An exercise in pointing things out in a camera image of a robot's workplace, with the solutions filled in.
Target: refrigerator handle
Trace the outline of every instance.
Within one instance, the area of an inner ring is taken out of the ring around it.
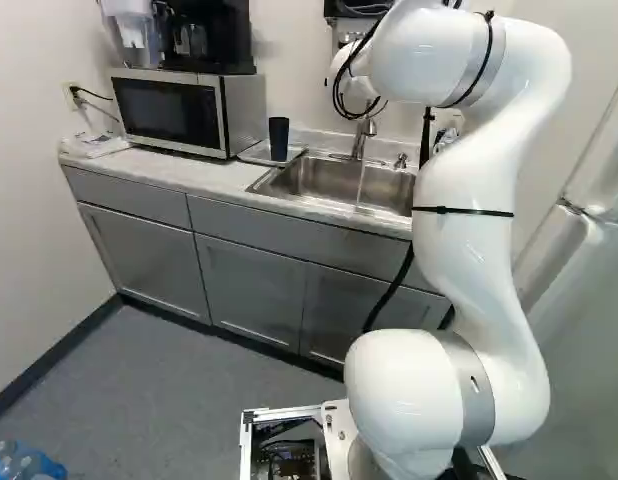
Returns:
[[[539,344],[549,340],[568,317],[564,311],[574,303],[573,295],[578,294],[579,286],[586,282],[587,269],[592,265],[591,257],[596,254],[604,240],[604,230],[596,220],[586,214],[580,214],[579,217],[585,226],[580,245],[559,267],[558,274],[527,316]],[[551,318],[546,318],[547,312],[551,312]]]

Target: baseboard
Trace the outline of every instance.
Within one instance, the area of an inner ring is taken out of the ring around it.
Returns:
[[[227,342],[240,345],[241,347],[253,350],[262,355],[266,355],[267,357],[283,361],[285,363],[288,363],[289,365],[293,365],[294,367],[308,370],[323,377],[327,377],[338,382],[343,381],[342,371],[335,368],[327,367],[321,363],[301,357],[300,355],[297,355],[295,353],[279,350],[274,346],[258,342],[257,340],[253,340],[251,338],[243,337],[241,335],[238,335],[237,333],[225,330],[224,328],[197,322],[183,315],[164,310],[155,305],[144,303],[141,300],[137,300],[124,294],[122,295],[122,298],[126,305],[137,308],[138,310],[142,310],[156,317],[162,318],[163,320],[166,320],[168,322],[175,323],[177,325],[180,325],[181,327],[193,330],[198,333],[202,333],[203,335],[211,335],[221,338],[222,340],[226,340]]]
[[[119,295],[114,295],[91,315],[80,322],[58,343],[47,350],[33,365],[21,373],[0,392],[0,417],[14,405],[20,397],[35,386],[58,362],[97,329],[114,312],[124,305]]]

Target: stainless steel sink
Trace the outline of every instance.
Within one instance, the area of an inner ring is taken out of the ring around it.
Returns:
[[[297,203],[405,220],[411,217],[415,178],[378,163],[301,156],[283,170],[273,169],[248,192]]]

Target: power outlet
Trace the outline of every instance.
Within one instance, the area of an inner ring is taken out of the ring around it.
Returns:
[[[71,93],[71,87],[79,87],[79,86],[80,85],[78,85],[78,82],[63,82],[61,85],[62,93],[65,96],[65,101],[67,102],[67,106],[69,107],[69,110],[71,110],[72,112],[75,112],[76,110],[78,110],[80,106],[76,102],[76,99],[74,98],[73,93]]]

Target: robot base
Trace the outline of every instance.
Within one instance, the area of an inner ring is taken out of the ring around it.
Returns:
[[[371,449],[364,443],[349,411],[349,401],[335,400],[321,406],[323,433],[332,480],[396,480],[398,472],[390,477],[378,463]],[[422,452],[414,458],[422,466],[422,476],[409,480],[431,479],[449,465],[451,451]]]

